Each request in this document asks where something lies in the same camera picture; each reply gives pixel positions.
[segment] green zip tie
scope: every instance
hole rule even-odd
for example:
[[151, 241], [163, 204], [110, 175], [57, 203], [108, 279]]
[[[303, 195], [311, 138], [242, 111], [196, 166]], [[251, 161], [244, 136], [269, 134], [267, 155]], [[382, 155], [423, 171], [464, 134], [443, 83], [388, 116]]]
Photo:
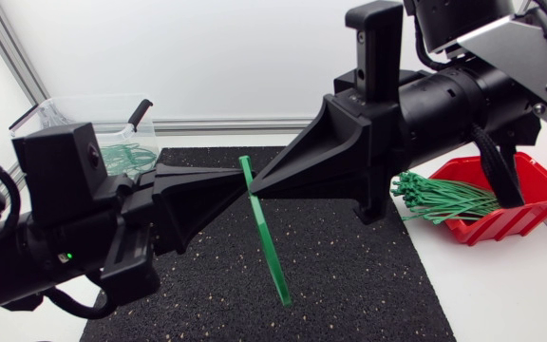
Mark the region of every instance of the green zip tie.
[[394, 181], [394, 196], [403, 196], [406, 207], [415, 216], [438, 224], [446, 219], [478, 220], [500, 209], [495, 195], [478, 186], [457, 180], [430, 180], [412, 172]]
[[246, 178], [246, 186], [248, 187], [248, 195], [253, 205], [253, 212], [255, 213], [256, 226], [258, 227], [258, 233], [261, 235], [261, 241], [263, 242], [263, 253], [267, 260], [267, 265], [270, 267], [270, 273], [272, 274], [273, 283], [277, 289], [277, 293], [280, 295], [282, 305], [289, 307], [292, 304], [291, 294], [289, 288], [284, 280], [284, 273], [282, 273], [282, 265], [277, 258], [275, 252], [274, 242], [270, 235], [270, 230], [267, 228], [267, 222], [265, 221], [265, 215], [263, 215], [263, 209], [261, 208], [261, 202], [258, 197], [253, 195], [250, 190], [251, 183], [253, 182], [253, 168], [251, 167], [251, 158], [248, 156], [242, 156], [239, 158], [239, 163], [244, 170], [244, 177]]

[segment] textured black mat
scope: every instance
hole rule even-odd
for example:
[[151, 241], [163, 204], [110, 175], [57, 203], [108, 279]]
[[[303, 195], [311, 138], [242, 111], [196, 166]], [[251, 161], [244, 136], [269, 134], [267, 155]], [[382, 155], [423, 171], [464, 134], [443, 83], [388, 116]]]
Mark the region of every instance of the textured black mat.
[[[170, 165], [262, 169], [279, 148], [165, 149]], [[82, 341], [454, 341], [393, 205], [364, 226], [350, 200], [265, 200], [293, 304], [283, 308], [247, 197], [185, 255], [155, 261], [157, 294], [89, 321]]]

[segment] plastic bin handle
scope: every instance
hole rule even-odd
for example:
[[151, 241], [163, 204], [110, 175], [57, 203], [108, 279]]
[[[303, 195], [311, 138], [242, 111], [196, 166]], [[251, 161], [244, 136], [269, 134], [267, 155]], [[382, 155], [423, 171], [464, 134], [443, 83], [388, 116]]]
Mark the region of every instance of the plastic bin handle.
[[149, 109], [150, 106], [152, 106], [153, 103], [147, 99], [144, 99], [141, 101], [137, 109], [132, 113], [132, 116], [128, 120], [129, 124], [132, 124], [134, 126], [134, 131], [137, 131], [137, 126], [141, 122], [142, 117], [144, 116], [144, 113], [147, 112], [147, 109]]

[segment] silver metal bracket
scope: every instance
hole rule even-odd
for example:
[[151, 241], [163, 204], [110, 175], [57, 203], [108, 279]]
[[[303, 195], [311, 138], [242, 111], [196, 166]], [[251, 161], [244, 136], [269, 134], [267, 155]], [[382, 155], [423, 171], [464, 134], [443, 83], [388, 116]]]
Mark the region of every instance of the silver metal bracket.
[[[457, 43], [505, 72], [547, 106], [547, 41], [541, 28], [507, 16], [465, 34]], [[537, 115], [547, 122], [547, 111]]]

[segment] green cable tie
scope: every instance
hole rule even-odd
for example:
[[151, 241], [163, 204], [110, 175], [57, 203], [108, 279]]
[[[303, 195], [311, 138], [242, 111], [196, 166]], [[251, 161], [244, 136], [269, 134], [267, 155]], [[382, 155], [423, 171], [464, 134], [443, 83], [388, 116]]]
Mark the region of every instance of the green cable tie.
[[282, 273], [282, 265], [275, 252], [274, 242], [272, 236], [267, 228], [267, 222], [265, 221], [265, 215], [263, 215], [263, 209], [258, 197], [253, 195], [250, 190], [251, 183], [253, 182], [253, 174], [251, 167], [251, 158], [248, 156], [242, 156], [239, 158], [239, 163], [244, 170], [244, 177], [246, 178], [246, 186], [248, 187], [248, 195], [253, 205], [253, 212], [255, 213], [256, 226], [258, 227], [258, 233], [261, 235], [261, 241], [263, 242], [263, 253], [267, 260], [267, 265], [270, 267], [270, 273], [272, 274], [273, 283], [277, 289], [282, 305], [289, 307], [292, 304], [289, 288], [286, 285], [284, 279], [284, 273]]

